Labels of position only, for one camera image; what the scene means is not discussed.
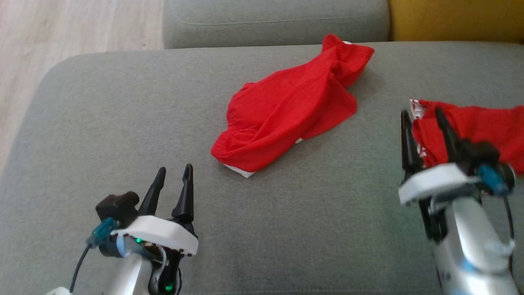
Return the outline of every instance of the gray cushion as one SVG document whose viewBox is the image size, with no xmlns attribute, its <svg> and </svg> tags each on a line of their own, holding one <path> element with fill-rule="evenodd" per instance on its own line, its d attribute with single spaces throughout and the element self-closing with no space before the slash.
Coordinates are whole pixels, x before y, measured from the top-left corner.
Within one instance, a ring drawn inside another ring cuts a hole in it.
<svg viewBox="0 0 524 295">
<path fill-rule="evenodd" d="M 486 107 L 523 103 L 524 48 L 488 43 L 371 43 L 350 88 L 357 113 L 294 146 L 249 179 L 210 155 L 232 94 L 299 65 L 320 46 L 114 52 L 68 59 L 44 78 L 0 180 L 0 286 L 68 286 L 94 206 L 167 181 L 170 216 L 186 163 L 195 168 L 199 253 L 184 294 L 440 294 L 419 210 L 399 204 L 399 115 L 410 98 Z M 517 235 L 524 187 L 511 198 Z M 486 201 L 508 235 L 500 200 Z M 524 279 L 518 244 L 517 278 Z M 118 259 L 88 254 L 75 294 L 101 294 Z"/>
<path fill-rule="evenodd" d="M 387 41 L 386 0 L 166 0 L 166 48 Z"/>
</svg>

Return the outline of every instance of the gray sofa seat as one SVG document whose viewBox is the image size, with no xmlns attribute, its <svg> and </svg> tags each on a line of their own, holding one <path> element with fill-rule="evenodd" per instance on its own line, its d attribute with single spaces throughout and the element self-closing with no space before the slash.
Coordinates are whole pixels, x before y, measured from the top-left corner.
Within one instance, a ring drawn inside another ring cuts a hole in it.
<svg viewBox="0 0 524 295">
<path fill-rule="evenodd" d="M 397 188 L 400 111 L 410 98 L 522 104 L 524 48 L 491 43 L 370 43 L 350 88 L 357 113 L 245 179 L 210 155 L 230 97 L 247 81 L 304 63 L 319 45 L 84 55 L 55 66 L 26 114 L 0 180 L 4 294 L 68 286 L 106 195 L 145 194 L 160 166 L 168 217 L 194 165 L 199 253 L 183 294 L 440 294 L 416 207 Z M 524 187 L 511 198 L 517 235 Z M 485 200 L 507 237 L 500 200 Z M 524 280 L 524 245 L 517 245 Z M 101 294 L 118 259 L 88 254 L 75 294 Z"/>
<path fill-rule="evenodd" d="M 387 41 L 386 0 L 166 0 L 165 48 Z"/>
</svg>

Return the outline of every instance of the mustard yellow fabric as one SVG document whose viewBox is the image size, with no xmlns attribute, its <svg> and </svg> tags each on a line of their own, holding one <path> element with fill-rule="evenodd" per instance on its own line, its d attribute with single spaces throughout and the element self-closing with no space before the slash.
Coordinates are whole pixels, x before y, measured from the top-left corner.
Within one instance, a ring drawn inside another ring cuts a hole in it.
<svg viewBox="0 0 524 295">
<path fill-rule="evenodd" d="M 524 41 L 524 0 L 389 0 L 394 41 Z"/>
</svg>

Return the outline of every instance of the red cloth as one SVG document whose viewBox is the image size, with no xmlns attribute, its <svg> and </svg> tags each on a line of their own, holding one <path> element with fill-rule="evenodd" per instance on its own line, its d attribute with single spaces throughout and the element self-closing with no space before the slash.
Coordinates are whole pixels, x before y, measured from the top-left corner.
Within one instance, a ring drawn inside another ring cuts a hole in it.
<svg viewBox="0 0 524 295">
<path fill-rule="evenodd" d="M 325 132 L 354 114 L 346 91 L 371 58 L 370 47 L 324 38 L 322 52 L 308 63 L 245 84 L 227 110 L 227 130 L 211 154 L 248 172 L 269 165 L 299 138 Z"/>
<path fill-rule="evenodd" d="M 459 137 L 472 142 L 489 141 L 500 151 L 501 162 L 509 162 L 515 172 L 524 173 L 524 106 L 486 109 L 426 100 L 419 103 L 426 111 L 413 123 L 413 135 L 427 149 L 426 166 L 447 162 L 444 136 L 435 119 L 435 109 L 440 106 Z"/>
</svg>

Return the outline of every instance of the wooden floor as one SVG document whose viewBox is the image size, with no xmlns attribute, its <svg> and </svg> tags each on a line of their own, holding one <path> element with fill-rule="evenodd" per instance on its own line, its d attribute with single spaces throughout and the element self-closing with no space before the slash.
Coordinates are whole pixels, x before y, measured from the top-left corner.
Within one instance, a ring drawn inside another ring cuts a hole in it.
<svg viewBox="0 0 524 295">
<path fill-rule="evenodd" d="M 0 174 L 38 84 L 79 54 L 162 49 L 163 0 L 0 0 Z"/>
</svg>

